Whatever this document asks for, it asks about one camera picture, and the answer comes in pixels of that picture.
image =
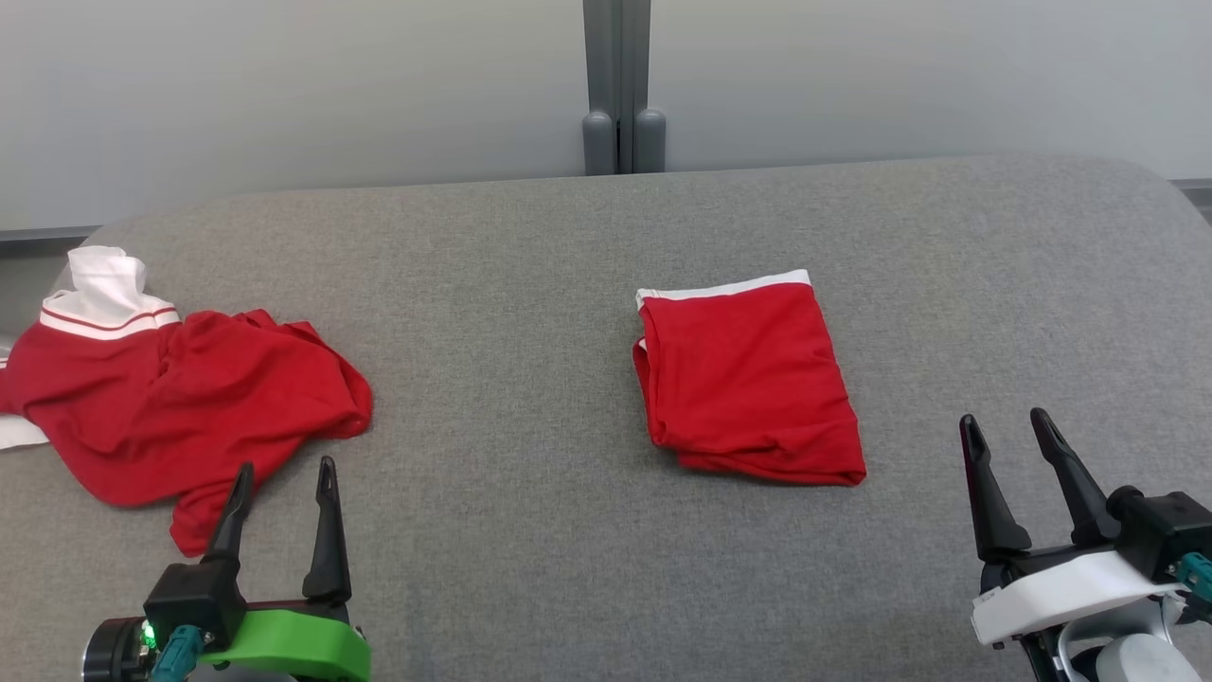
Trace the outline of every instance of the green led light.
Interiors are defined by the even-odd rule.
[[[142,632],[142,636],[143,636],[143,643],[147,644],[147,648],[154,649],[155,648],[155,630],[152,629],[152,624],[148,623],[147,620],[143,621],[143,632]]]

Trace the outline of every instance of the gray fabric surface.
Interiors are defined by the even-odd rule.
[[[1069,522],[1028,409],[1108,491],[1212,503],[1212,233],[1131,165],[974,157],[239,196],[109,225],[185,310],[309,319],[373,429],[258,497],[240,585],[297,595],[321,454],[384,680],[1029,678],[968,626],[956,424],[1037,546]],[[859,418],[854,489],[684,472],[654,449],[639,286],[806,267]],[[177,557],[170,506],[105,508],[0,457],[6,677],[72,678]],[[1212,629],[1183,647],[1212,677]]]

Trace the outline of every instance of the white wall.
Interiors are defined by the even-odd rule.
[[[1212,177],[1208,0],[653,0],[670,170],[1054,150]]]
[[[0,229],[579,174],[581,4],[0,0]]]

